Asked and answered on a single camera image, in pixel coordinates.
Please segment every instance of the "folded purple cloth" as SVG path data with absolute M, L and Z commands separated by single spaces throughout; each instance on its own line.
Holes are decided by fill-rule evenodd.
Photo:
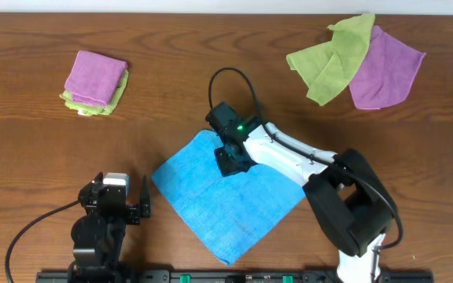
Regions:
M 365 60 L 349 83 L 356 108 L 380 109 L 403 102 L 424 56 L 374 26 Z
M 108 106 L 127 62 L 79 51 L 64 88 L 75 103 Z

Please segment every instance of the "folded cloth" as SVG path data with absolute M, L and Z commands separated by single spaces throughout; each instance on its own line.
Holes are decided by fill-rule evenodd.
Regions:
M 425 53 L 374 26 L 368 54 L 349 84 L 357 109 L 380 109 L 403 102 Z
M 118 86 L 116 87 L 111 101 L 108 103 L 106 107 L 101 106 L 88 106 L 88 105 L 81 105 L 77 104 L 72 100 L 72 94 L 68 90 L 65 90 L 64 93 L 59 95 L 60 98 L 64 99 L 65 105 L 70 109 L 78 110 L 78 114 L 83 116 L 92 116 L 92 115 L 109 115 L 115 110 L 116 106 L 118 105 L 118 101 L 122 97 L 123 91 L 125 90 L 125 86 L 127 85 L 127 81 L 129 79 L 129 71 L 125 70 L 123 73 L 122 78 L 118 82 Z
M 333 31 L 330 42 L 286 56 L 307 84 L 307 97 L 323 106 L 351 82 L 368 52 L 374 20 L 374 14 L 341 20 L 328 27 Z
M 303 198 L 295 182 L 256 165 L 222 177 L 214 150 L 223 146 L 203 130 L 152 174 L 152 180 L 204 245 L 226 265 L 235 263 Z
M 108 106 L 127 62 L 79 51 L 64 88 L 72 100 L 90 106 Z

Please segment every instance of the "folded green cloth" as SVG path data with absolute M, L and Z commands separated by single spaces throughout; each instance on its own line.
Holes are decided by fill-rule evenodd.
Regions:
M 286 56 L 307 84 L 307 97 L 323 106 L 344 90 L 365 59 L 374 21 L 374 14 L 341 20 L 328 27 L 333 31 L 330 42 Z
M 64 90 L 64 93 L 59 95 L 60 98 L 64 99 L 65 105 L 68 106 L 70 109 L 78 110 L 78 113 L 84 116 L 92 116 L 92 115 L 109 115 L 113 110 L 115 110 L 116 105 L 118 105 L 118 101 L 122 97 L 123 91 L 125 90 L 125 86 L 127 85 L 127 80 L 129 78 L 129 71 L 125 70 L 124 74 L 120 78 L 118 82 L 118 86 L 116 86 L 115 92 L 111 97 L 111 101 L 108 103 L 108 106 L 89 106 L 89 105 L 82 105 L 79 103 L 73 102 L 71 99 L 71 93 L 67 90 Z

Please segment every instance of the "white wall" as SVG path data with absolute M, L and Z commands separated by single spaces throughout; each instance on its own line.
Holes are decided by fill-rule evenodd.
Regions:
M 453 15 L 453 0 L 0 0 L 0 12 Z

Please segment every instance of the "blue cloth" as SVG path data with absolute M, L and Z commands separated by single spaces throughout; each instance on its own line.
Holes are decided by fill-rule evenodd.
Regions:
M 229 266 L 272 230 L 304 198 L 304 191 L 261 164 L 222 177 L 214 156 L 221 146 L 214 132 L 203 130 L 152 180 L 209 251 Z

